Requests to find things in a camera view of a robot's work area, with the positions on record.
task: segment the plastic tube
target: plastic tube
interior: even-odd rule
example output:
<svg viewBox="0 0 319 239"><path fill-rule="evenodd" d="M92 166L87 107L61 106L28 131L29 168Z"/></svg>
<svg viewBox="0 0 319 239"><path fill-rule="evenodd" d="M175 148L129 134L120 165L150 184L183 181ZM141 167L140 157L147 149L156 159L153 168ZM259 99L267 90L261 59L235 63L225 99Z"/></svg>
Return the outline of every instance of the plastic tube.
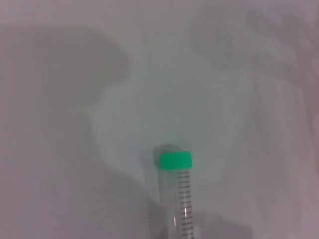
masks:
<svg viewBox="0 0 319 239"><path fill-rule="evenodd" d="M165 152L159 156L161 205L167 215L168 239L194 239L191 168L190 152Z"/></svg>

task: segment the green cap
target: green cap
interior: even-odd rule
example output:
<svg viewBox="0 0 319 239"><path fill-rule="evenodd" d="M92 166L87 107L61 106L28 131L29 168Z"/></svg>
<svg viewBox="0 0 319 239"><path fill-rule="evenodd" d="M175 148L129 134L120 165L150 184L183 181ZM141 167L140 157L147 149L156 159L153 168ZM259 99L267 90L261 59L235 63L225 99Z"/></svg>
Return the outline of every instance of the green cap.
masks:
<svg viewBox="0 0 319 239"><path fill-rule="evenodd" d="M192 167L191 153L187 151L162 153L159 161L161 170L181 170Z"/></svg>

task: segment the green screw cap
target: green screw cap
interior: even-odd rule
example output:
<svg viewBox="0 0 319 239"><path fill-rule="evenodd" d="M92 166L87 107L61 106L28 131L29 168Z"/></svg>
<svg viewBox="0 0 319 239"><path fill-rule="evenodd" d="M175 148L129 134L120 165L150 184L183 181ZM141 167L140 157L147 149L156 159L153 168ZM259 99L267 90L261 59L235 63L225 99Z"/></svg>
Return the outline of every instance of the green screw cap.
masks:
<svg viewBox="0 0 319 239"><path fill-rule="evenodd" d="M191 153L187 151L162 153L159 161L161 170L181 170L192 167Z"/></svg>

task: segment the clear plastic tube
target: clear plastic tube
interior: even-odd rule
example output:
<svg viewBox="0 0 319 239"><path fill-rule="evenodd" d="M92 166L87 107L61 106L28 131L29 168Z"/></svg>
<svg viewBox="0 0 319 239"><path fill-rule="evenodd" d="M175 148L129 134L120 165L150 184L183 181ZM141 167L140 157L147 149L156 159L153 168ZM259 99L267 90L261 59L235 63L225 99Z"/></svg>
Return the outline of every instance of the clear plastic tube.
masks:
<svg viewBox="0 0 319 239"><path fill-rule="evenodd" d="M165 153L160 160L160 201L167 215L168 239L194 239L190 153Z"/></svg>

